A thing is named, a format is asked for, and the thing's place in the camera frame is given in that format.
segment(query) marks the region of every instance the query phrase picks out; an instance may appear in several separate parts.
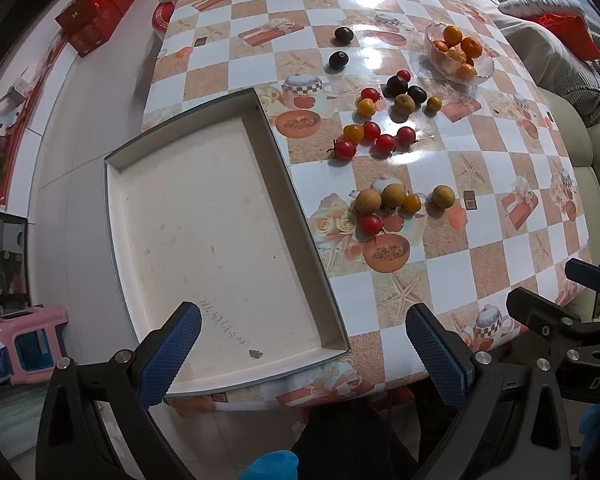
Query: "glass bowl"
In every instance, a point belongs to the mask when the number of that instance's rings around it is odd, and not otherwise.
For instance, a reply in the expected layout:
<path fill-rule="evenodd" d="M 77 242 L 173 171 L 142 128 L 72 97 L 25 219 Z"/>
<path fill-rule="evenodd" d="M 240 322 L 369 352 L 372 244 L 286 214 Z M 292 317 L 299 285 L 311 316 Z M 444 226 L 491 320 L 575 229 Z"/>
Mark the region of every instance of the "glass bowl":
<path fill-rule="evenodd" d="M 446 26 L 444 23 L 431 23 L 427 25 L 424 31 L 426 37 L 425 51 L 436 70 L 450 81 L 463 85 L 479 85 L 493 76 L 493 59 L 486 52 L 483 52 L 479 58 L 474 59 L 474 67 L 478 75 L 472 75 L 462 68 L 459 61 L 452 59 L 445 52 L 441 52 L 435 47 L 434 41 L 444 41 L 443 31 Z"/>

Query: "table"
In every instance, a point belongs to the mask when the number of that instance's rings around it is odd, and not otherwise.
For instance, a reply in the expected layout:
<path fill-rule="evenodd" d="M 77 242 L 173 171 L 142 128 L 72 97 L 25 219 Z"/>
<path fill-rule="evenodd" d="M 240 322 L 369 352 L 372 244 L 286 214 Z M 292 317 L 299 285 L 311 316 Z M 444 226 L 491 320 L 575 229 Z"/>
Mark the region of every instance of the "table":
<path fill-rule="evenodd" d="M 466 87 L 437 73 L 423 54 L 431 22 L 478 38 L 483 55 L 493 57 L 493 78 Z M 355 32 L 344 48 L 332 43 L 341 25 Z M 336 50 L 350 59 L 338 73 L 327 66 Z M 402 69 L 413 74 L 411 84 L 443 100 L 442 110 L 417 110 L 395 122 L 384 99 L 373 120 L 389 134 L 412 126 L 419 142 L 386 160 L 360 145 L 350 164 L 330 163 L 327 150 L 343 126 L 362 122 L 355 112 L 360 90 L 379 89 Z M 174 407 L 262 410 L 382 392 L 426 376 L 404 328 L 412 304 L 425 303 L 477 351 L 525 330 L 507 315 L 513 287 L 558 304 L 579 292 L 564 264 L 572 256 L 590 261 L 589 237 L 567 151 L 522 62 L 477 9 L 458 0 L 182 0 L 156 62 L 142 127 L 248 87 L 270 119 L 314 232 L 351 353 L 281 380 L 169 399 Z M 318 131 L 294 138 L 276 123 L 291 108 L 318 114 Z M 350 212 L 355 190 L 391 182 L 423 199 L 446 184 L 457 197 L 442 216 L 424 209 L 412 218 L 385 216 L 377 248 L 398 251 L 399 268 L 365 257 Z"/>

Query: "red tomato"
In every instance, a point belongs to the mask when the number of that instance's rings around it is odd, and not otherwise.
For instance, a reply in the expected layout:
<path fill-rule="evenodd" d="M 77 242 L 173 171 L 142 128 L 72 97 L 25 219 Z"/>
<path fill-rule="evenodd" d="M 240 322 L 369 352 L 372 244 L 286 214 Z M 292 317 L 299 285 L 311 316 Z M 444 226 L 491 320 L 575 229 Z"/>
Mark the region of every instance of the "red tomato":
<path fill-rule="evenodd" d="M 411 81 L 411 73 L 408 70 L 398 70 L 396 75 L 404 79 L 407 83 Z"/>
<path fill-rule="evenodd" d="M 380 137 L 380 126 L 378 126 L 373 121 L 367 121 L 362 125 L 365 131 L 364 140 L 367 142 L 374 142 L 378 137 Z"/>
<path fill-rule="evenodd" d="M 376 102 L 380 98 L 380 93 L 375 88 L 364 88 L 362 92 L 360 92 L 360 98 L 371 99 L 373 102 Z"/>
<path fill-rule="evenodd" d="M 396 147 L 395 137 L 389 134 L 382 134 L 376 139 L 376 150 L 380 153 L 391 153 Z"/>
<path fill-rule="evenodd" d="M 416 141 L 416 131 L 408 126 L 403 126 L 398 130 L 396 137 L 402 146 L 411 146 Z"/>
<path fill-rule="evenodd" d="M 356 155 L 356 145 L 350 140 L 334 140 L 333 149 L 329 151 L 338 160 L 351 160 Z"/>
<path fill-rule="evenodd" d="M 368 235 L 377 235 L 382 230 L 382 220 L 376 215 L 364 215 L 360 219 L 360 229 Z"/>

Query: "pillow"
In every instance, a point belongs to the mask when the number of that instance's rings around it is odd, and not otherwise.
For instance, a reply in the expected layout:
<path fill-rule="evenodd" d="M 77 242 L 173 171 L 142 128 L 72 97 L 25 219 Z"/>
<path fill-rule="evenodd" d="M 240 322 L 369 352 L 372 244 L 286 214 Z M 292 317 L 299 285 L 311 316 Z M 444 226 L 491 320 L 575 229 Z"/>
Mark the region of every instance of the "pillow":
<path fill-rule="evenodd" d="M 600 49 L 591 39 L 587 24 L 580 16 L 543 14 L 527 19 L 551 31 L 579 60 L 600 59 Z"/>

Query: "screw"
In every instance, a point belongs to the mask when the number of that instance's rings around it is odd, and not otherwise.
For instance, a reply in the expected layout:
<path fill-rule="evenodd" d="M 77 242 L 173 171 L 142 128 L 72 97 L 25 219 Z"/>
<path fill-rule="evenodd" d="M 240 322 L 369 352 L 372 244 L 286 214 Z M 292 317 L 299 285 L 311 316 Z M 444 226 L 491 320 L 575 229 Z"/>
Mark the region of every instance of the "screw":
<path fill-rule="evenodd" d="M 122 365 L 131 361 L 132 356 L 133 354 L 131 353 L 131 350 L 121 350 L 115 355 L 115 360 L 117 363 Z"/>
<path fill-rule="evenodd" d="M 475 360 L 481 365 L 488 365 L 491 362 L 491 354 L 487 352 L 478 352 L 475 355 Z"/>
<path fill-rule="evenodd" d="M 58 362 L 56 363 L 56 367 L 59 368 L 60 370 L 66 370 L 70 364 L 71 364 L 71 359 L 69 359 L 68 357 L 61 357 L 58 359 Z"/>
<path fill-rule="evenodd" d="M 538 368 L 540 368 L 544 372 L 551 369 L 551 365 L 549 364 L 549 361 L 547 361 L 543 357 L 539 358 L 538 361 L 536 361 L 536 365 L 538 365 Z"/>

